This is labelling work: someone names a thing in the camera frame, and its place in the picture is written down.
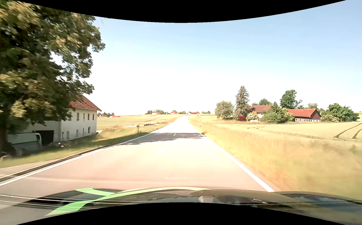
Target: white building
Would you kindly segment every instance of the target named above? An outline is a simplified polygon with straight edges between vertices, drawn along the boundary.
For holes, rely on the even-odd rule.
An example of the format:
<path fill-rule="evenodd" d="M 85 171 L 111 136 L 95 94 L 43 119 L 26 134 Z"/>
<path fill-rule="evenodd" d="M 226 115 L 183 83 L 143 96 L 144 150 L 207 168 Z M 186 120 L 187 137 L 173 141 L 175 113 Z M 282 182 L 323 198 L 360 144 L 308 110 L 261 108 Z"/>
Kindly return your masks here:
<path fill-rule="evenodd" d="M 40 133 L 42 145 L 68 141 L 96 133 L 97 111 L 101 111 L 95 104 L 82 96 L 82 102 L 71 102 L 75 111 L 69 109 L 71 118 L 66 121 L 45 121 L 45 125 L 29 125 L 22 133 Z"/>

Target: red tile roof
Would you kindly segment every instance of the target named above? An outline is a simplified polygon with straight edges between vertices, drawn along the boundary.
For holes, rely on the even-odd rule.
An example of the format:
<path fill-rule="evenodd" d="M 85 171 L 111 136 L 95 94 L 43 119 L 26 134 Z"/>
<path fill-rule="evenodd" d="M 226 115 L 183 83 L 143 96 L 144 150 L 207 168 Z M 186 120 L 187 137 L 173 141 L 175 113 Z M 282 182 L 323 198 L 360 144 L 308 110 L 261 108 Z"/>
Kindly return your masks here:
<path fill-rule="evenodd" d="M 262 113 L 263 111 L 269 110 L 271 105 L 253 105 L 249 108 L 255 108 L 255 112 Z"/>
<path fill-rule="evenodd" d="M 85 96 L 81 96 L 80 101 L 70 102 L 70 105 L 74 108 L 82 108 L 82 109 L 93 109 L 97 111 L 101 111 L 95 104 L 93 104 L 89 99 Z"/>
<path fill-rule="evenodd" d="M 308 117 L 314 113 L 316 109 L 289 109 L 288 112 L 298 117 Z"/>

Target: bush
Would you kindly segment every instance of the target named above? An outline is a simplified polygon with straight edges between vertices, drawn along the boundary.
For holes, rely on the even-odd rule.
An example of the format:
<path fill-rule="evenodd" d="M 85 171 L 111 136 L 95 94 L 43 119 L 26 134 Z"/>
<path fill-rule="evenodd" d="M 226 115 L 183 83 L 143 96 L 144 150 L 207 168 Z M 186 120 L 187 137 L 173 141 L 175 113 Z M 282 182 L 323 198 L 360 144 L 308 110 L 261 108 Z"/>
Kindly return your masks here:
<path fill-rule="evenodd" d="M 248 116 L 246 117 L 247 120 L 258 120 L 259 119 L 259 116 L 258 116 L 258 113 L 253 111 L 253 112 L 250 112 L 248 114 Z"/>
<path fill-rule="evenodd" d="M 239 116 L 238 121 L 246 121 L 246 117 L 245 116 Z"/>

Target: farmhouse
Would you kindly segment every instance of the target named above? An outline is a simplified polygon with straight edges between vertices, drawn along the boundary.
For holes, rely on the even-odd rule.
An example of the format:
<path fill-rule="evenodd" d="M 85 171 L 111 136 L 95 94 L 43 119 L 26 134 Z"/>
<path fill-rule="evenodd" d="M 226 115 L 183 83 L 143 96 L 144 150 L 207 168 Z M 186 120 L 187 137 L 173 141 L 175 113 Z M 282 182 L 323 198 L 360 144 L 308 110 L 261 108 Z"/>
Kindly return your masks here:
<path fill-rule="evenodd" d="M 101 110 L 85 96 L 81 96 L 81 101 L 71 102 L 70 105 L 75 110 L 68 109 L 71 114 L 68 120 L 45 121 L 46 126 L 31 124 L 22 133 L 40 133 L 42 145 L 95 134 L 96 112 Z"/>
<path fill-rule="evenodd" d="M 266 104 L 266 105 L 253 105 L 253 106 L 250 106 L 249 108 L 250 109 L 253 108 L 254 111 L 258 114 L 258 117 L 262 118 L 263 112 L 269 110 L 270 107 L 271 107 L 271 105 Z"/>
<path fill-rule="evenodd" d="M 316 109 L 289 109 L 296 122 L 320 122 L 320 113 Z"/>

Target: road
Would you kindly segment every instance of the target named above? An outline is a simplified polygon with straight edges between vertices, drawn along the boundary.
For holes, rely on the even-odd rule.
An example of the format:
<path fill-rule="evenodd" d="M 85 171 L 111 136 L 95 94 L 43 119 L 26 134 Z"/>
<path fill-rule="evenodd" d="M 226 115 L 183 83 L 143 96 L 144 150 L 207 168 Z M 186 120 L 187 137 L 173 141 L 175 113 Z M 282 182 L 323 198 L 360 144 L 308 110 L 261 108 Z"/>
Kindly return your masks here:
<path fill-rule="evenodd" d="M 254 178 L 192 127 L 188 116 L 182 116 L 127 143 L 5 181 L 0 195 L 42 197 L 91 187 L 216 186 L 272 191 Z M 0 209 L 4 207 L 8 205 L 0 204 Z"/>

